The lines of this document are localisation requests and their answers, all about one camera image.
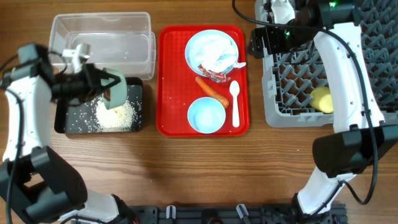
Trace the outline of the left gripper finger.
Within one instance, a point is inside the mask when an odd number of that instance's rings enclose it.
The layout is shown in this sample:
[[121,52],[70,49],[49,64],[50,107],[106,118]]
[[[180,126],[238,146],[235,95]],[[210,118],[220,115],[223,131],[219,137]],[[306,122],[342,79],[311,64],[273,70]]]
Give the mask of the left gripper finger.
[[99,87],[95,90],[95,96],[103,96],[103,93],[111,90],[111,98],[121,97],[121,80],[101,80]]
[[93,77],[95,80],[98,80],[99,82],[101,80],[115,80],[116,76],[106,72],[105,70],[100,70],[98,68],[95,68],[93,70]]

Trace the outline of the green bowl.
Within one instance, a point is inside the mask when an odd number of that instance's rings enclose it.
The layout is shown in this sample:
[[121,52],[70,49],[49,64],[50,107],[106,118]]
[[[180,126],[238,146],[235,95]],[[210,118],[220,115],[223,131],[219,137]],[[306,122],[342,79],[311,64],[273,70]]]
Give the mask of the green bowl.
[[112,87],[108,88],[103,94],[102,99],[107,110],[122,106],[127,100],[127,83],[124,74],[118,70],[113,70],[110,68],[104,68],[104,72],[111,75],[117,76],[120,82],[113,85],[115,79],[101,79],[101,85],[106,86],[112,84]]

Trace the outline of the brown food scrap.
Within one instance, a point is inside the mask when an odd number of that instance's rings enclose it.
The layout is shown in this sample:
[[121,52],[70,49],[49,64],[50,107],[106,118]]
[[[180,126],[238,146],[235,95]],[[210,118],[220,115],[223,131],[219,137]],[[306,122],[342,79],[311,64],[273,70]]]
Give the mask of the brown food scrap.
[[103,93],[103,98],[104,98],[106,101],[111,101],[111,90],[105,91],[105,92]]

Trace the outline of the white rice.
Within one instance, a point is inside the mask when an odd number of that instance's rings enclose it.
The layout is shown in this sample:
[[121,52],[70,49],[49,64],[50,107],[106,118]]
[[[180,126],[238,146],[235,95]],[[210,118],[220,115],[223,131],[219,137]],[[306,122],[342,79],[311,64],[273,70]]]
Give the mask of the white rice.
[[102,98],[70,108],[66,113],[67,134],[136,132],[142,128],[142,101],[135,97],[122,106],[106,109]]

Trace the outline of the red snack wrapper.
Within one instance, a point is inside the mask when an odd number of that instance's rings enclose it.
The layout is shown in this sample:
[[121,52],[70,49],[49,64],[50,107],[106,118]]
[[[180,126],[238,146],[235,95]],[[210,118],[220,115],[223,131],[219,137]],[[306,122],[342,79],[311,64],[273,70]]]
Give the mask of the red snack wrapper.
[[202,65],[199,65],[198,68],[202,72],[204,77],[207,77],[216,83],[226,83],[227,81],[230,81],[230,79],[231,79],[223,72],[217,73],[217,72],[214,72],[211,70],[207,70]]

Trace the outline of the yellow cup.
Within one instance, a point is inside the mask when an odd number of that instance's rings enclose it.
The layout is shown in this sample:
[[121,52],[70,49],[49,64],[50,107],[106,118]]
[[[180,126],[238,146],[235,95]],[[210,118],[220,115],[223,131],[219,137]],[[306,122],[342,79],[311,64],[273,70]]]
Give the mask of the yellow cup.
[[331,92],[328,87],[320,86],[314,89],[310,96],[312,97],[310,102],[312,108],[326,114],[334,112]]

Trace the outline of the light blue bowl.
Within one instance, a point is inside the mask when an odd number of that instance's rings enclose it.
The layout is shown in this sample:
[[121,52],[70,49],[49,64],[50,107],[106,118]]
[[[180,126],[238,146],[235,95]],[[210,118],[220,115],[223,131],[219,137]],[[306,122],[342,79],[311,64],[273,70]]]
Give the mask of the light blue bowl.
[[188,107],[187,119],[195,131],[212,134],[223,127],[226,121],[226,111],[218,100],[201,97]]

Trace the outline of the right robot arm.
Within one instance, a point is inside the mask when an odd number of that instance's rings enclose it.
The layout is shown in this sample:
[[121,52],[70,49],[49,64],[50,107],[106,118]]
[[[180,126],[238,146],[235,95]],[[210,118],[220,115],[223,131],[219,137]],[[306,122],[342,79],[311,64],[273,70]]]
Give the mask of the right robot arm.
[[276,128],[325,124],[322,116],[285,118],[277,110],[274,59],[312,42],[323,62],[333,105],[334,133],[314,140],[315,168],[287,206],[291,223],[321,222],[350,180],[397,142],[397,126],[387,125],[376,104],[366,70],[358,5],[355,1],[257,1],[256,28],[248,52],[263,63],[262,90],[267,123]]

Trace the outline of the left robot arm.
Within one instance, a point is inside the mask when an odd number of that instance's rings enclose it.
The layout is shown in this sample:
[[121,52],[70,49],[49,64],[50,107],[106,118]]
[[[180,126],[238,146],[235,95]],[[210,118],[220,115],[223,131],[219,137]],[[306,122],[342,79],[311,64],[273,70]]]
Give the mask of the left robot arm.
[[40,44],[19,48],[19,64],[1,66],[1,89],[9,106],[9,130],[1,164],[1,197],[6,218],[25,223],[138,223],[139,217],[116,195],[86,188],[83,178],[52,149],[51,103],[80,106],[103,95],[108,108],[125,103],[123,73],[88,63],[89,45],[60,54],[65,67],[55,73],[52,51]]

